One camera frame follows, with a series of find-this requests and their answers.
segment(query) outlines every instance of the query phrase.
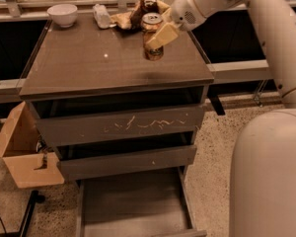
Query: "white bowl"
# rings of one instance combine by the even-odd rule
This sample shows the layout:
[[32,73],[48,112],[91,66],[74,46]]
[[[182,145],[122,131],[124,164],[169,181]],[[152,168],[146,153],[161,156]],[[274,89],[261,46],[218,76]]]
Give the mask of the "white bowl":
[[47,13],[57,25],[69,28],[77,20],[78,8],[73,4],[58,4],[50,7]]

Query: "can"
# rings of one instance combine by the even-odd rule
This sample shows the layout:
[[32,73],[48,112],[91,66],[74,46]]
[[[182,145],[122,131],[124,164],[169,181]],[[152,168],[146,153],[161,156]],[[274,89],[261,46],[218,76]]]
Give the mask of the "can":
[[147,13],[142,17],[141,29],[144,33],[145,57],[149,60],[158,60],[164,55],[164,48],[162,46],[157,49],[146,47],[146,42],[158,31],[162,25],[162,21],[159,13]]

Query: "drawer front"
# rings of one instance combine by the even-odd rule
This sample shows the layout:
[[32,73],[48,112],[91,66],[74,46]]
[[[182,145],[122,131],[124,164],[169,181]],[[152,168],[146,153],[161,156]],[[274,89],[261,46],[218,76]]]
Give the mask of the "drawer front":
[[196,149],[191,145],[60,161],[58,168],[66,181],[165,169],[192,164]]
[[205,237],[177,168],[82,180],[76,237]]
[[201,105],[141,112],[38,119],[49,146],[75,145],[195,130],[203,120]]

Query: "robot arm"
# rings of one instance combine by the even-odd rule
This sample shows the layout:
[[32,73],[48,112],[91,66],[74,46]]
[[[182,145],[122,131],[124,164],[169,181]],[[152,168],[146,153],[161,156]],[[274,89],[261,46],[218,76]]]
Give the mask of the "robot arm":
[[165,24],[148,42],[158,48],[214,13],[245,3],[271,74],[287,108],[296,108],[296,13],[285,0],[175,0]]

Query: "wooden cabinet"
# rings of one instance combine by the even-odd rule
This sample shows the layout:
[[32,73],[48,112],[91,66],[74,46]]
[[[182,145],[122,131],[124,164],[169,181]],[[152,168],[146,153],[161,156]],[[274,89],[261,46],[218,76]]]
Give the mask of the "wooden cabinet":
[[[100,31],[89,14],[79,15],[69,29],[51,25],[20,95],[56,152],[64,180],[83,180],[82,197],[92,195],[88,191],[102,182],[99,178],[178,167],[184,175],[193,163],[213,76],[188,33],[164,52],[159,61],[146,60],[141,32]],[[177,185],[169,189],[180,198]],[[173,236],[172,227],[167,229],[156,236]],[[204,235],[187,225],[178,233]]]

